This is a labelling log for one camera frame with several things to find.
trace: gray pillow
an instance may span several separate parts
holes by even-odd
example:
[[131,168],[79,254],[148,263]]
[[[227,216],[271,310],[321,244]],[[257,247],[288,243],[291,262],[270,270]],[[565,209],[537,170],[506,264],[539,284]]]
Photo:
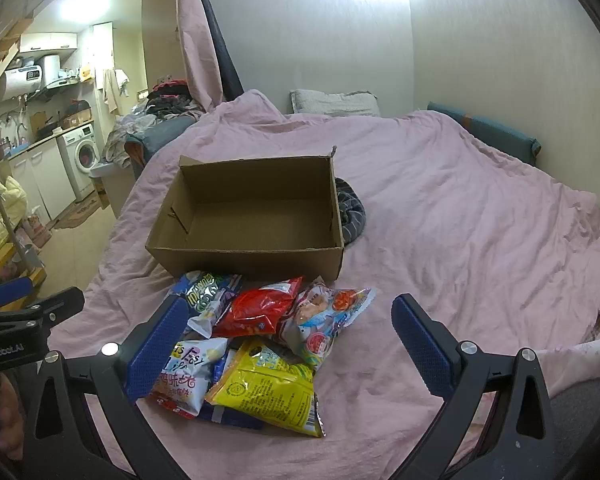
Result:
[[380,116],[378,98],[366,90],[348,94],[325,94],[317,90],[292,90],[291,104],[296,114],[320,114],[331,117]]

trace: cardboard box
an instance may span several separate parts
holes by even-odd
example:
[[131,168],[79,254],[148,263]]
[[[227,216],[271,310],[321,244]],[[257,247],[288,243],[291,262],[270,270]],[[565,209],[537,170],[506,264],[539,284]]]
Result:
[[173,276],[335,280],[344,241],[330,156],[201,163],[180,157],[147,250]]
[[73,128],[74,126],[85,123],[87,121],[91,121],[91,108],[81,110],[73,115],[65,117],[64,119],[62,119],[61,126],[63,130],[68,130],[69,128]]

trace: gray striped fabric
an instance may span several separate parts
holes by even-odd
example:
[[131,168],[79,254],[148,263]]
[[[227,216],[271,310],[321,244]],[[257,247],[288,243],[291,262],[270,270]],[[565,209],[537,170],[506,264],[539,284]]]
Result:
[[365,228],[365,208],[351,186],[338,177],[336,177],[336,191],[338,192],[342,235],[344,244],[348,245],[358,238]]

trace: yellow snack bag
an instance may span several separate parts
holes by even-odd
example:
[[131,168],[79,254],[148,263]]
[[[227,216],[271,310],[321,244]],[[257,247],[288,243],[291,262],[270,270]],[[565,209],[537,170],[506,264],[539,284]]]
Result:
[[259,337],[247,339],[205,400],[269,424],[324,436],[308,365],[289,365]]

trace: water heater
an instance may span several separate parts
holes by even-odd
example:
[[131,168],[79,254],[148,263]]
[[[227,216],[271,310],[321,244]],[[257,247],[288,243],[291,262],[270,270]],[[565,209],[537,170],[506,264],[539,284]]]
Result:
[[42,82],[42,69],[38,65],[5,70],[0,77],[0,101],[35,92]]

